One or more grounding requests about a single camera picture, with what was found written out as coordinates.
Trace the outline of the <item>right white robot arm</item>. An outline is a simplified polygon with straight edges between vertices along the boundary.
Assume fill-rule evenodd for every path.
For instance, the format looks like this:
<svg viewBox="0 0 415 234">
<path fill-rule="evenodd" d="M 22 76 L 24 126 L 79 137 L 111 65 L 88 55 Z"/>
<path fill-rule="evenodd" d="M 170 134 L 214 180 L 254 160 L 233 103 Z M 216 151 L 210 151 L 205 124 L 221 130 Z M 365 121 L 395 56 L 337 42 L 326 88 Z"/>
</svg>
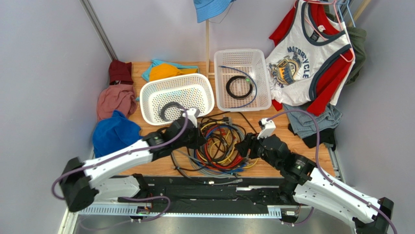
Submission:
<svg viewBox="0 0 415 234">
<path fill-rule="evenodd" d="M 385 234 L 392 227 L 393 201 L 370 197 L 343 184 L 314 161 L 290 151 L 276 135 L 257 138 L 249 133 L 235 148 L 241 156 L 260 158 L 280 172 L 284 180 L 279 186 L 279 201 L 323 211 L 354 228 L 357 234 Z"/>
</svg>

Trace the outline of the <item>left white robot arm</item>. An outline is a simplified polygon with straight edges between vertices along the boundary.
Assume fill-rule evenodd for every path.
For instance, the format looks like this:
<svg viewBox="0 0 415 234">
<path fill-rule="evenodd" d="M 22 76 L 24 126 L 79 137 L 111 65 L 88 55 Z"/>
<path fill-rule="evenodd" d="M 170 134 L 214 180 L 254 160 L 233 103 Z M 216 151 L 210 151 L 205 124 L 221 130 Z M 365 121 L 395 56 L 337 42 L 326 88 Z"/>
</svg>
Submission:
<svg viewBox="0 0 415 234">
<path fill-rule="evenodd" d="M 197 122 L 180 117 L 169 127 L 145 135 L 135 143 L 96 159 L 70 159 L 55 181 L 70 212 L 81 211 L 98 199 L 133 197 L 141 185 L 133 176 L 118 174 L 132 167 L 170 156 L 179 148 L 198 149 L 206 144 Z"/>
</svg>

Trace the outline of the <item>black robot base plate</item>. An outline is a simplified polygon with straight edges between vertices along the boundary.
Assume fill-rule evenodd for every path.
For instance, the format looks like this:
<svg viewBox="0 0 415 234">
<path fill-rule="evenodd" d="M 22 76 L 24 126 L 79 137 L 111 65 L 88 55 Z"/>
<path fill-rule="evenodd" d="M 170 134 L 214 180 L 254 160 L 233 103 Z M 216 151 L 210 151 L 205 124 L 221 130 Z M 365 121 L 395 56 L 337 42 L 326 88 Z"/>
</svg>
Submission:
<svg viewBox="0 0 415 234">
<path fill-rule="evenodd" d="M 298 217 L 305 205 L 280 194 L 282 178 L 184 178 L 179 176 L 139 176 L 141 188 L 137 195 L 118 202 L 142 199 L 149 210 L 167 208 L 174 212 L 246 212 L 258 213 L 266 206 L 276 206 L 282 217 Z"/>
</svg>

